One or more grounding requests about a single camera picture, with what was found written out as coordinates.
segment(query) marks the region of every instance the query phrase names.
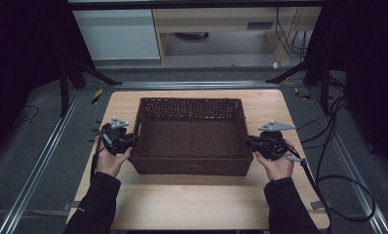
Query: person's left hand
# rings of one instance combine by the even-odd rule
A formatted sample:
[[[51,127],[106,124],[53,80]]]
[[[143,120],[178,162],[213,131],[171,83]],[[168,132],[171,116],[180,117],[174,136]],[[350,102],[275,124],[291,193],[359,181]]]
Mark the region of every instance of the person's left hand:
[[[99,157],[97,158],[96,171],[116,177],[121,170],[122,164],[130,158],[133,149],[130,147],[124,154],[115,156],[103,146],[103,143],[101,146],[103,149],[99,152]]]

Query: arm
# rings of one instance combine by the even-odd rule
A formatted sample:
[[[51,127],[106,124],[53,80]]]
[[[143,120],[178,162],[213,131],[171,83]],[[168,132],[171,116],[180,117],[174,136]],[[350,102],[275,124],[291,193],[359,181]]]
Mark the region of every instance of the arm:
[[[115,177],[97,172],[64,233],[109,234],[120,186],[121,182]]]
[[[273,234],[319,233],[294,186],[291,174],[294,163],[286,157],[275,161],[266,160],[254,152],[257,161],[263,165],[270,182],[264,188],[269,211],[269,227]]]
[[[269,227],[271,233],[319,233],[304,207],[291,177],[267,183],[264,194],[270,206]]]
[[[129,148],[114,156],[103,148],[97,160],[97,172],[75,214],[66,224],[64,234],[109,234],[116,212],[116,197],[121,182],[115,178],[121,165],[130,157]]]

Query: tripod leg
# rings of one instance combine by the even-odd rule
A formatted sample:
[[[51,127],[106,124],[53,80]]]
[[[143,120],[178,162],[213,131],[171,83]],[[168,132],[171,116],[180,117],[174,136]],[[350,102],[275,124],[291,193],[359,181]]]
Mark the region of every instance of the tripod leg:
[[[303,62],[299,63],[298,65],[292,67],[291,69],[287,70],[285,73],[281,74],[280,76],[271,80],[267,80],[266,83],[276,83],[276,84],[280,83],[288,79],[289,77],[291,77],[294,73],[303,69],[308,69],[309,66],[311,66],[314,62],[316,62],[316,60],[318,60],[318,56],[312,56],[304,60]]]
[[[70,62],[65,64],[67,77],[75,89],[84,89],[87,85],[84,76],[81,74],[80,69],[74,67]]]
[[[330,62],[327,58],[323,58],[320,64],[313,65],[307,70],[303,83],[306,86],[313,86],[321,77],[321,106],[325,114],[329,115],[328,100],[329,100],[329,84],[330,84]]]
[[[81,61],[79,61],[78,59],[76,58],[73,58],[73,57],[70,57],[69,58],[69,61],[76,65],[77,67],[85,70],[86,72],[90,73],[91,75],[95,76],[96,78],[98,78],[99,80],[103,81],[104,83],[108,84],[108,85],[111,85],[111,86],[114,86],[114,85],[122,85],[122,82],[119,82],[119,81],[114,81],[102,74],[100,74],[99,72],[97,72],[96,70],[94,69],[91,69],[89,68],[87,65],[85,65],[84,63],[82,63]]]

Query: black controller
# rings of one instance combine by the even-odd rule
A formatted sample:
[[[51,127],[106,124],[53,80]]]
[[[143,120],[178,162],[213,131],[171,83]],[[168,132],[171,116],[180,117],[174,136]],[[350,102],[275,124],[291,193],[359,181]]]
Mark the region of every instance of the black controller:
[[[260,136],[249,136],[246,139],[247,145],[252,148],[253,152],[258,151],[264,158],[273,161],[282,157],[288,151],[286,141],[283,139],[280,130],[294,129],[294,126],[272,121],[259,129],[263,131]]]
[[[268,160],[276,160],[288,151],[281,132],[261,132],[259,137],[249,136],[246,142],[253,152],[258,151]]]
[[[138,142],[139,136],[127,134],[126,126],[127,122],[112,118],[112,123],[106,123],[100,130],[103,144],[113,155],[125,153],[129,147],[134,147]]]

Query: metal rail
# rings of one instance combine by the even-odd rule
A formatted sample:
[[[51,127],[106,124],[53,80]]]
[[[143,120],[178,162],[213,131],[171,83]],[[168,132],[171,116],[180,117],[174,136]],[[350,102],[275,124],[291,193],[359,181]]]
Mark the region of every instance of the metal rail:
[[[13,233],[23,215],[24,210],[30,198],[32,197],[33,192],[37,184],[39,183],[40,178],[42,177],[43,172],[45,172],[46,166],[48,165],[58,141],[60,139],[63,130],[66,127],[67,122],[69,121],[72,112],[77,104],[78,97],[81,95],[81,90],[74,90],[72,98],[70,100],[71,104],[67,110],[64,117],[59,118],[57,125],[54,128],[48,142],[45,145],[36,165],[34,166],[32,172],[30,173],[29,178],[27,179],[23,189],[21,190],[17,200],[12,205],[11,209],[5,216],[1,227],[0,234]]]
[[[111,86],[113,89],[126,90],[212,90],[212,89],[259,89],[277,88],[277,84],[265,81],[169,81],[169,82],[124,82]]]

